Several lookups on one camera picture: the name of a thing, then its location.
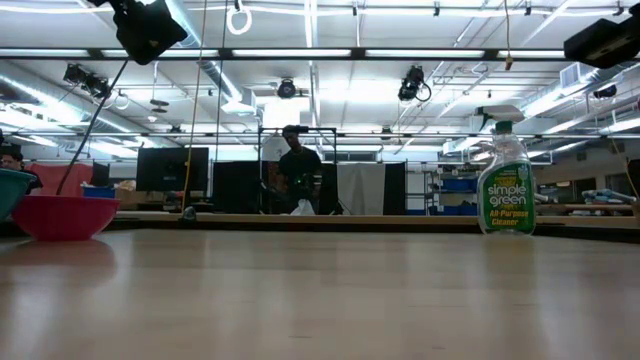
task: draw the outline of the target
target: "wooden table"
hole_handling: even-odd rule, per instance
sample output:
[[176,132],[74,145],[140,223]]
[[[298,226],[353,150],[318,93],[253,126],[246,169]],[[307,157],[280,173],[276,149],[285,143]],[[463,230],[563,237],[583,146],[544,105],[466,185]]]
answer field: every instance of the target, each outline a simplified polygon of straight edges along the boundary
[[635,245],[196,230],[99,240],[2,245],[1,359],[640,353]]

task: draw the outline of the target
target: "black light fixture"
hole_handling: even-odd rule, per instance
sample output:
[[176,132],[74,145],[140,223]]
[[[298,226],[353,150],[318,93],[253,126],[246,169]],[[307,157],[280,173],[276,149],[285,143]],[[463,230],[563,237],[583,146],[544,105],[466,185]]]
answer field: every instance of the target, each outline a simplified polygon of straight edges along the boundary
[[[422,89],[429,91],[427,98],[421,99],[418,97]],[[417,99],[420,102],[427,102],[431,99],[431,88],[424,82],[422,66],[414,65],[409,69],[407,76],[402,79],[402,86],[400,87],[400,91],[398,91],[398,99],[402,102],[413,101],[413,99]]]
[[593,96],[596,99],[608,99],[608,98],[612,98],[614,96],[616,96],[616,94],[618,93],[618,87],[613,84],[609,87],[606,87],[604,89],[600,89],[597,91],[593,92]]
[[171,17],[164,0],[144,5],[135,0],[88,0],[95,6],[109,2],[118,27],[116,37],[127,54],[140,65],[147,65],[175,43],[187,38],[187,32]]
[[565,57],[600,69],[632,61],[640,52],[640,3],[620,24],[600,19],[564,42]]
[[296,96],[296,86],[293,84],[293,79],[282,79],[277,94],[281,99],[291,99]]
[[68,64],[62,80],[74,87],[79,86],[96,99],[102,99],[109,92],[109,81],[106,78],[99,77],[78,64]]

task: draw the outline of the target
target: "red bowl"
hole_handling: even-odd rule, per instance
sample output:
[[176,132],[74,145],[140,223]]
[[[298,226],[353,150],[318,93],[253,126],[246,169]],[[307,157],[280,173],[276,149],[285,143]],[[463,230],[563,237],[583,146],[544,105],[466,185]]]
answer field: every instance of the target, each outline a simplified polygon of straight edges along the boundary
[[38,241],[83,241],[107,227],[119,205],[114,199],[25,196],[11,216]]

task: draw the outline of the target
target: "bottle label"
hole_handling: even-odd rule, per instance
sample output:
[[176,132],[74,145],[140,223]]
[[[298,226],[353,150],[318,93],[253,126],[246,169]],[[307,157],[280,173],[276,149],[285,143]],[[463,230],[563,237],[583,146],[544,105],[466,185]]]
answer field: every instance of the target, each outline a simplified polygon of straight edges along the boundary
[[516,162],[494,170],[482,189],[482,214],[489,231],[531,232],[535,227],[535,199],[531,164]]

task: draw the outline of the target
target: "person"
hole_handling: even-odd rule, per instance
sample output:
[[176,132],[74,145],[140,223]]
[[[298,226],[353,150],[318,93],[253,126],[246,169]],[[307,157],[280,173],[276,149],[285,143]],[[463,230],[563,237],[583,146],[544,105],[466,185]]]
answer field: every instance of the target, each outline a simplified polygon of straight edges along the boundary
[[4,154],[2,155],[2,168],[8,170],[21,171],[23,173],[31,174],[36,177],[34,181],[29,184],[27,188],[27,195],[38,195],[42,189],[42,182],[38,174],[33,171],[24,169],[24,157],[20,153]]
[[299,200],[309,200],[317,213],[322,185],[322,162],[315,151],[300,144],[299,134],[300,128],[297,126],[289,125],[283,129],[282,136],[291,150],[280,158],[278,168],[286,177],[291,204],[297,206]]

